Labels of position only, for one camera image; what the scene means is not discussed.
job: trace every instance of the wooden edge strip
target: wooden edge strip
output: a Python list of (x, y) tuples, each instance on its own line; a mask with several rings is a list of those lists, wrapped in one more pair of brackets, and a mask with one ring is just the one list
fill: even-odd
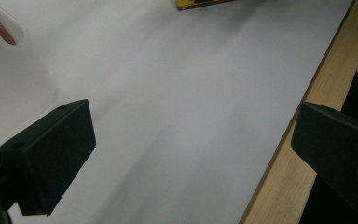
[[(341, 23), (303, 101), (340, 110), (358, 64), (358, 0)], [(298, 223), (315, 172), (292, 150), (293, 116), (240, 224)]]

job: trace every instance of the screw hole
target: screw hole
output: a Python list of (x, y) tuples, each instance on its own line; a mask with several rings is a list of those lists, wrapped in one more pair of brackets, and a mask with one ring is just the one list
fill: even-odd
[(11, 149), (19, 149), (21, 147), (23, 147), (25, 144), (24, 143), (15, 143), (13, 145), (11, 145)]

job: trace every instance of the white tabletop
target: white tabletop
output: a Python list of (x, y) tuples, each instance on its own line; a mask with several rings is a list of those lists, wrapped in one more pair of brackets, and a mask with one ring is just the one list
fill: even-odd
[(48, 109), (89, 99), (97, 136), (53, 214), (14, 223), (238, 223), (350, 4), (0, 0)]

